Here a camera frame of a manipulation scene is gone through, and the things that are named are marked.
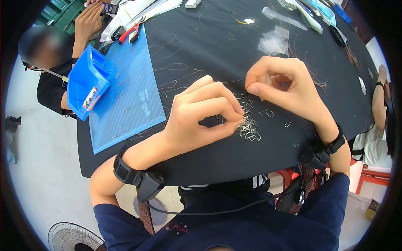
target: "hand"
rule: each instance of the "hand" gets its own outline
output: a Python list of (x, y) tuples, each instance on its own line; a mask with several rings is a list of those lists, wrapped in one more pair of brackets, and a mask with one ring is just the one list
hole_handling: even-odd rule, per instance
[(386, 80), (385, 83), (384, 83), (384, 100), (385, 100), (385, 102), (388, 102), (388, 98), (390, 96), (391, 96), (390, 84), (389, 84), (388, 80)]
[(313, 123), (329, 114), (305, 64), (297, 58), (262, 57), (247, 72), (244, 88)]
[(93, 4), (95, 2), (104, 2), (104, 3), (108, 3), (110, 4), (112, 2), (112, 0), (88, 0), (84, 6), (87, 7), (89, 4)]
[[(211, 128), (198, 124), (218, 114), (227, 119), (224, 124)], [(221, 82), (213, 82), (211, 76), (204, 76), (174, 97), (163, 138), (173, 157), (232, 135), (244, 122), (243, 115), (232, 92)]]
[(385, 81), (387, 80), (387, 69), (385, 68), (384, 65), (380, 65), (378, 69), (378, 80), (377, 82), (381, 82), (382, 84), (385, 84)]
[(95, 30), (104, 4), (97, 2), (87, 7), (75, 20), (76, 42), (87, 43)]

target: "fingernail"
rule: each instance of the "fingernail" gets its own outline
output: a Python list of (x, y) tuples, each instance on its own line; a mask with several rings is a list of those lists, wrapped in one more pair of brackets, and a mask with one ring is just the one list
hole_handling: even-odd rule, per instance
[(253, 95), (258, 95), (258, 86), (249, 86), (247, 92)]

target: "blue plastic bin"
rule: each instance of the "blue plastic bin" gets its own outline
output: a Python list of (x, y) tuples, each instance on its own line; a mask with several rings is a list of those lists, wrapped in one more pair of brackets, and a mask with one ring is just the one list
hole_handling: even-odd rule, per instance
[(105, 61), (104, 55), (88, 45), (68, 75), (67, 105), (82, 121), (110, 85)]
[(339, 4), (335, 4), (334, 10), (340, 15), (341, 18), (343, 18), (346, 22), (349, 24), (352, 24), (351, 18), (348, 16), (348, 14), (345, 13), (345, 11), (342, 9), (342, 7)]

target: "electric fan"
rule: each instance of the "electric fan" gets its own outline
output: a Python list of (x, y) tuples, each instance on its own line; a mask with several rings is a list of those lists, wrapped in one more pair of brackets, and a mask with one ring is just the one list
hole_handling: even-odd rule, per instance
[(74, 223), (54, 224), (47, 239), (51, 251), (106, 251), (105, 242), (101, 238)]

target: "fan grille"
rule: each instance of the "fan grille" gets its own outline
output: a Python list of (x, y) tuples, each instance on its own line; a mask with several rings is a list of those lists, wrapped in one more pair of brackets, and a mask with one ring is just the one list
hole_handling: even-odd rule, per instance
[(79, 243), (96, 250), (104, 243), (101, 238), (88, 229), (69, 222), (54, 224), (49, 230), (47, 239), (51, 251), (74, 251)]

